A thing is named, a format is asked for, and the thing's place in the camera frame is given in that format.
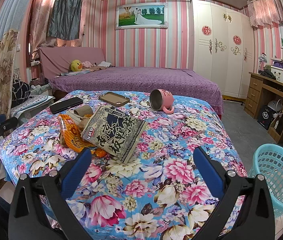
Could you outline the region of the purple dotted bed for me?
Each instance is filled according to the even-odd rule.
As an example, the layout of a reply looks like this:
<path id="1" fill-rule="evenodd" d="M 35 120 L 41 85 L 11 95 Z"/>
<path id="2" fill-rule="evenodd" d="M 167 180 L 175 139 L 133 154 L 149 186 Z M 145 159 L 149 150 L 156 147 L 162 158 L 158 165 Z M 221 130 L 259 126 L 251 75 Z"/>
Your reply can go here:
<path id="1" fill-rule="evenodd" d="M 218 115 L 224 114 L 219 86 L 189 69 L 110 67 L 86 74 L 54 77 L 50 85 L 65 93 L 75 90 L 150 93 L 164 89 L 173 95 L 206 101 Z"/>

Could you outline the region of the white storage box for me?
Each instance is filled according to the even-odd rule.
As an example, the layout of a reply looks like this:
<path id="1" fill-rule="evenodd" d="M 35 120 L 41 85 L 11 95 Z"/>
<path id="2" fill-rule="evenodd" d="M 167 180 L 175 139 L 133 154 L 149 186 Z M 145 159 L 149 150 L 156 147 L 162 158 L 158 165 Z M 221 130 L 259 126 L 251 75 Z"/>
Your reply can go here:
<path id="1" fill-rule="evenodd" d="M 270 71 L 276 77 L 278 82 L 283 83 L 283 68 L 271 66 Z"/>

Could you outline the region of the floral door curtain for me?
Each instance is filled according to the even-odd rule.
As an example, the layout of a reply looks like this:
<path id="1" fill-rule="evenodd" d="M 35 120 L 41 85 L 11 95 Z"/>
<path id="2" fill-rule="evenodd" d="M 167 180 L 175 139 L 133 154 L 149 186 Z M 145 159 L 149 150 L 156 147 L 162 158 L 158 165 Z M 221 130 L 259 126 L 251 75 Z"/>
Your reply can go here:
<path id="1" fill-rule="evenodd" d="M 0 9 L 0 115 L 9 116 L 12 84 L 20 71 L 14 67 L 19 31 L 30 0 L 4 0 Z"/>

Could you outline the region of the orange snack bag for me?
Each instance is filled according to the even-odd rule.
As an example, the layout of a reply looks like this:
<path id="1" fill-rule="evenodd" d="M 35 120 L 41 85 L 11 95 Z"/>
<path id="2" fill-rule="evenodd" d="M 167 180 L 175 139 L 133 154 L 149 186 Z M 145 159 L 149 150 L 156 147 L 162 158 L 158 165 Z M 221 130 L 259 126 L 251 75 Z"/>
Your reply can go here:
<path id="1" fill-rule="evenodd" d="M 57 118 L 60 124 L 61 136 L 63 138 L 61 141 L 64 142 L 68 148 L 77 153 L 80 153 L 84 148 L 89 148 L 92 150 L 92 154 L 99 158 L 107 155 L 105 150 L 82 139 L 78 126 L 69 115 L 59 114 Z"/>

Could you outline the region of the yellow duck plush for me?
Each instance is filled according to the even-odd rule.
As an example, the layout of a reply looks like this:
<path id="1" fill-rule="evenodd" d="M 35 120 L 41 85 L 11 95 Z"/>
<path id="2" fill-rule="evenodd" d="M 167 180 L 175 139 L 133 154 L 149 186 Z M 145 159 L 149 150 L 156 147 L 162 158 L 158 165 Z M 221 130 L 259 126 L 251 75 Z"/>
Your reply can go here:
<path id="1" fill-rule="evenodd" d="M 70 70 L 72 72 L 80 72 L 83 69 L 82 62 L 80 60 L 73 60 L 70 64 Z"/>

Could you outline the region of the grey dark curtain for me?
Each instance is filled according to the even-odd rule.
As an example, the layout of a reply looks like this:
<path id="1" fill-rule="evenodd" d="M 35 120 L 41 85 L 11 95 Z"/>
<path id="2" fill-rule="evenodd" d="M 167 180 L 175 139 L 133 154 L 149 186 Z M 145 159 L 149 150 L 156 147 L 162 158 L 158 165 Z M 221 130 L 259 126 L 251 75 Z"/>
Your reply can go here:
<path id="1" fill-rule="evenodd" d="M 80 37 L 83 0 L 55 0 L 48 25 L 49 37 L 71 41 Z"/>

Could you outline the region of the pink headboard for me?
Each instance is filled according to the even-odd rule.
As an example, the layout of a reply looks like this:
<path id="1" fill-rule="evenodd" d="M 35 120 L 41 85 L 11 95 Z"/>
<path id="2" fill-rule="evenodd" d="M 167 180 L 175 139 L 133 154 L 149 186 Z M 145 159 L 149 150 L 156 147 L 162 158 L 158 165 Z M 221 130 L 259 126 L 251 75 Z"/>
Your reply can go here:
<path id="1" fill-rule="evenodd" d="M 53 79 L 70 69 L 74 60 L 90 63 L 105 61 L 102 49 L 90 47 L 42 47 L 39 49 L 42 72 L 47 79 Z"/>

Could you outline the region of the grey printed snack bag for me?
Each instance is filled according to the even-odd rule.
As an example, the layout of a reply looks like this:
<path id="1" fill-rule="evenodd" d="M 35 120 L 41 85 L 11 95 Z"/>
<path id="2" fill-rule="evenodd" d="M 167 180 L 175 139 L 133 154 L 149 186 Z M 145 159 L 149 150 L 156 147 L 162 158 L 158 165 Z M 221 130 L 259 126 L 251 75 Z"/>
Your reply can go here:
<path id="1" fill-rule="evenodd" d="M 113 106 L 100 106 L 82 132 L 82 139 L 127 164 L 147 122 Z"/>

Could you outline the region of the black wallet case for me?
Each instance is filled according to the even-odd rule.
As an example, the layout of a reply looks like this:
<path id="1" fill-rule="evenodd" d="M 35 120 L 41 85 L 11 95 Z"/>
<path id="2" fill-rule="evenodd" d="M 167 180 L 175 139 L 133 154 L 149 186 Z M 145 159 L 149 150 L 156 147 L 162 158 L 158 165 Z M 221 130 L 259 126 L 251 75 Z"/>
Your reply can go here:
<path id="1" fill-rule="evenodd" d="M 83 100 L 78 97 L 69 98 L 67 100 L 63 100 L 61 102 L 54 103 L 50 106 L 50 111 L 52 114 L 61 113 L 62 111 L 66 111 L 72 107 L 79 106 L 83 103 Z"/>

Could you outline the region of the framed wedding photo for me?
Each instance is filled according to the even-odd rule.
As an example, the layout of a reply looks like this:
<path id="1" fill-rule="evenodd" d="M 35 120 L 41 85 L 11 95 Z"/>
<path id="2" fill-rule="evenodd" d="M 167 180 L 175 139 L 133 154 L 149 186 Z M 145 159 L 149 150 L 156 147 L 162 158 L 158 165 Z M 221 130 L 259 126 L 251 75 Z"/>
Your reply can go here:
<path id="1" fill-rule="evenodd" d="M 115 29 L 167 29 L 167 3 L 135 3 L 116 7 Z"/>

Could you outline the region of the brown cardboard roll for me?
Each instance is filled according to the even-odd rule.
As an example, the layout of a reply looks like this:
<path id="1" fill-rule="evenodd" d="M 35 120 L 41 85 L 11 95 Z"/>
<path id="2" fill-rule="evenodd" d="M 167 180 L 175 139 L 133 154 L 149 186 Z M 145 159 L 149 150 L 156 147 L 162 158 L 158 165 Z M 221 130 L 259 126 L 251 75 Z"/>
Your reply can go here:
<path id="1" fill-rule="evenodd" d="M 83 105 L 81 107 L 74 109 L 74 113 L 76 115 L 84 117 L 85 115 L 93 115 L 93 110 L 89 105 Z"/>

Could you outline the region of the brown phone case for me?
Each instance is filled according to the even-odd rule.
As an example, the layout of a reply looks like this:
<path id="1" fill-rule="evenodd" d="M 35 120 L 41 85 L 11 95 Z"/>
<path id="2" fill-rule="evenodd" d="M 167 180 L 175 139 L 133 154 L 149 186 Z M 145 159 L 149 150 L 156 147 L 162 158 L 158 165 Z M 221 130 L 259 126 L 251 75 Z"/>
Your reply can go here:
<path id="1" fill-rule="evenodd" d="M 99 100 L 106 102 L 114 107 L 121 107 L 130 102 L 129 98 L 120 94 L 116 94 L 114 92 L 106 92 L 105 94 L 102 94 L 101 96 L 99 96 Z"/>

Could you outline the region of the teal plastic basket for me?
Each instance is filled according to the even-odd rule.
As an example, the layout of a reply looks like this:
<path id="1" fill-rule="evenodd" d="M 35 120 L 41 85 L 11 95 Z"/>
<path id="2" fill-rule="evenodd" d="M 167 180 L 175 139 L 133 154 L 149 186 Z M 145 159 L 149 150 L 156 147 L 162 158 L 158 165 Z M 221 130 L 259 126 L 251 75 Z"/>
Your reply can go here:
<path id="1" fill-rule="evenodd" d="M 283 147 L 263 144 L 253 155 L 253 164 L 248 177 L 257 174 L 265 177 L 273 203 L 275 218 L 283 214 Z"/>

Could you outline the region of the white wardrobe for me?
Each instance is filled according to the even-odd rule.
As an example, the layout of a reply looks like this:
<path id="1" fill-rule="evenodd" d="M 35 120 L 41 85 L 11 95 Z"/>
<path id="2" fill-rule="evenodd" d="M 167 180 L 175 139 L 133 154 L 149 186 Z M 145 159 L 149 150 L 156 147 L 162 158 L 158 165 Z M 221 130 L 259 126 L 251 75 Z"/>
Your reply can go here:
<path id="1" fill-rule="evenodd" d="M 254 68 L 254 35 L 244 14 L 214 3 L 192 1 L 195 68 L 223 96 L 245 99 Z"/>

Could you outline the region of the wooden desk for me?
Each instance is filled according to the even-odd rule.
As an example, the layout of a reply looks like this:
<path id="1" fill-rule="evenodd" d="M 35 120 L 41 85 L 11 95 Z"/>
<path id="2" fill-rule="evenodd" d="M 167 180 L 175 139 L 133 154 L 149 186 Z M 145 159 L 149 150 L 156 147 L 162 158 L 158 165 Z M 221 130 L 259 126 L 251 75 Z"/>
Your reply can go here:
<path id="1" fill-rule="evenodd" d="M 262 107 L 274 100 L 282 105 L 282 110 L 277 118 L 283 118 L 283 83 L 251 72 L 244 111 L 257 119 Z M 275 142 L 283 144 L 283 121 L 274 119 L 269 126 L 268 134 Z"/>

